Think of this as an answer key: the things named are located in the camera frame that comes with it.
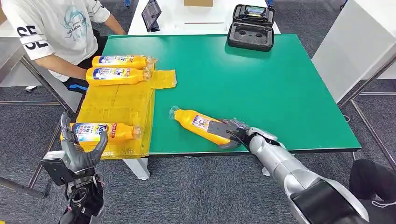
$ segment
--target floor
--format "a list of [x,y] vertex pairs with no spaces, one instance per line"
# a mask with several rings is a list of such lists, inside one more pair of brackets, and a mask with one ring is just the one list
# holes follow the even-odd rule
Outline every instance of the floor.
[[[132,1],[129,11],[122,0],[101,2],[128,30],[137,1]],[[277,0],[274,6],[281,32],[297,33],[310,56],[339,13],[326,0]],[[96,28],[109,34],[104,27]],[[369,90],[396,91],[396,84],[391,80],[377,81]],[[26,93],[24,87],[3,87],[0,101],[5,99],[52,97],[42,87],[33,93]],[[359,97],[357,102],[396,156],[395,98]],[[357,156],[389,166],[353,107],[347,105],[342,111],[351,118],[350,126],[362,145]],[[0,176],[27,184],[61,113],[59,106],[0,106]],[[59,141],[53,148],[60,149]],[[312,171],[348,186],[351,153],[296,157]],[[151,178],[140,181],[123,161],[101,161],[97,172],[106,182],[106,213],[101,223],[297,223],[281,188],[272,178],[263,176],[261,168],[254,156],[150,158]],[[56,186],[42,171],[35,189],[45,190],[49,196],[36,200],[0,188],[0,220],[7,224],[57,223],[67,204],[64,188]]]

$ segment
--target black pants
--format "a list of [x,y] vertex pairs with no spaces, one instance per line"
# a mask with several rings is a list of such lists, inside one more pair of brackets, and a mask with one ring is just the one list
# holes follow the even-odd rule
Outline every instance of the black pants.
[[349,189],[366,208],[370,223],[396,223],[396,205],[379,208],[372,204],[375,195],[382,199],[377,201],[381,204],[396,202],[394,171],[371,160],[356,160],[351,169]]
[[[105,45],[107,42],[107,36],[96,36],[96,39],[98,40],[98,50],[89,58],[83,60],[80,64],[77,66],[83,69],[89,69],[92,68],[92,59],[95,56],[101,56],[103,53],[103,50],[105,49]],[[70,77],[67,81],[63,82],[63,84],[66,86],[66,88],[70,91],[74,92],[80,92],[82,94],[86,93],[86,90],[88,89],[88,82],[82,79],[78,78],[72,78]]]

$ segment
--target plastic bottle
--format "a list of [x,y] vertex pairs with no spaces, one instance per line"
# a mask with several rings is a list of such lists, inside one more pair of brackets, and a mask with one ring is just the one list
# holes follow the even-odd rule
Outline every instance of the plastic bottle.
[[152,70],[144,68],[90,68],[86,73],[89,85],[136,84],[151,79]]
[[96,56],[92,60],[92,67],[136,68],[153,67],[155,59],[145,56]]
[[122,123],[76,123],[70,124],[70,127],[83,147],[95,146],[104,130],[107,130],[109,143],[115,144],[139,139],[142,133],[139,126],[128,126]]
[[223,125],[221,121],[200,114],[196,111],[181,110],[177,106],[174,106],[170,109],[169,117],[177,120],[185,129],[190,130],[191,132],[194,132],[217,145],[225,145],[231,141],[230,139],[226,139],[208,131],[211,121]]

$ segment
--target bottle nozzle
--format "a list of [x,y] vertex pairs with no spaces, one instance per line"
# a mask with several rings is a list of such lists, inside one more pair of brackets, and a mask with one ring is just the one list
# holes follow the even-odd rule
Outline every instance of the bottle nozzle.
[[151,57],[151,56],[147,56],[146,57],[146,67],[150,70],[154,70],[154,63],[156,62],[156,60]]
[[149,81],[151,79],[151,69],[148,67],[145,67],[143,69],[143,79],[146,81]]
[[134,139],[140,139],[142,132],[142,128],[139,125],[132,127],[132,136],[134,137]]
[[178,106],[173,106],[170,111],[169,111],[169,119],[174,120],[175,119],[175,112],[177,110],[180,110]]

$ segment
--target green table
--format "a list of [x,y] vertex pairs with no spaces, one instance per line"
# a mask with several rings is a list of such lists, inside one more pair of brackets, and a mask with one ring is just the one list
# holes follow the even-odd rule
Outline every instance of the green table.
[[103,55],[154,56],[158,70],[176,69],[176,88],[156,91],[150,156],[248,153],[220,150],[170,120],[174,105],[237,118],[294,153],[360,148],[297,36],[275,35],[274,43],[259,52],[229,47],[224,35],[110,36]]

